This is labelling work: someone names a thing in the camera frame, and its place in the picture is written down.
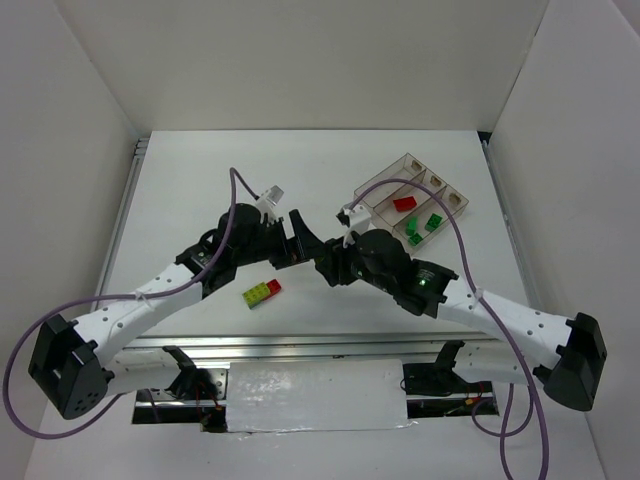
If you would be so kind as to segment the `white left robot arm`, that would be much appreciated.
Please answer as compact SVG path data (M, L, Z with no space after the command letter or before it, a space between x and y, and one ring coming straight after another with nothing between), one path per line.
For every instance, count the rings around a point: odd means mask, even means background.
M262 261L282 269L310 260L322 248L301 214L272 219L250 204L235 204L217 227L179 254L136 291L111 295L106 306L73 320L61 314L39 327L29 373L66 420L93 409L117 373L112 361L138 336L230 283L239 267Z

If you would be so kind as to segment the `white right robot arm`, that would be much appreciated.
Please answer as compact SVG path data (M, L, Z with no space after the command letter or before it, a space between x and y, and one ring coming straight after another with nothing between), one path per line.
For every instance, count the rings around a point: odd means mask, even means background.
M514 342L545 394L577 411L592 409L608 356L598 321L547 314L488 291L473 290L454 271L413 259L388 231L372 229L346 244L320 241L301 214L289 217L295 238L332 286L363 281L416 316L451 321L506 343Z

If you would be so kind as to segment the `red two-by-four lego brick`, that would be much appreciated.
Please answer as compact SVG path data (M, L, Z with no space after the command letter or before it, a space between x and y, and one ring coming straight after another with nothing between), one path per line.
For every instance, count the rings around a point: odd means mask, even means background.
M413 196L397 198L392 203L397 212L408 212L417 206L417 201Z

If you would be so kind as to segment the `red two-by-two lego brick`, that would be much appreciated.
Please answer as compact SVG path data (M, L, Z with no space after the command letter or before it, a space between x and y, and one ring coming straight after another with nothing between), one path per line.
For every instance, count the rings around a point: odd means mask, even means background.
M268 288L269 291L269 296L274 296L277 293L279 293L282 289L281 284L279 283L278 280L273 279L270 280L269 282L266 283L266 287Z

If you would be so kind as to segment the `lime two-by-four lego brick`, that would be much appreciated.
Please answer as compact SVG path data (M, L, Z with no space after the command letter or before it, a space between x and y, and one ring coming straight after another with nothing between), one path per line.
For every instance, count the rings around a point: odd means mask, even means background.
M268 285L264 282L261 282L254 287L248 289L242 294L242 297L246 303L246 305L253 309L265 299L269 298L271 295L271 290Z

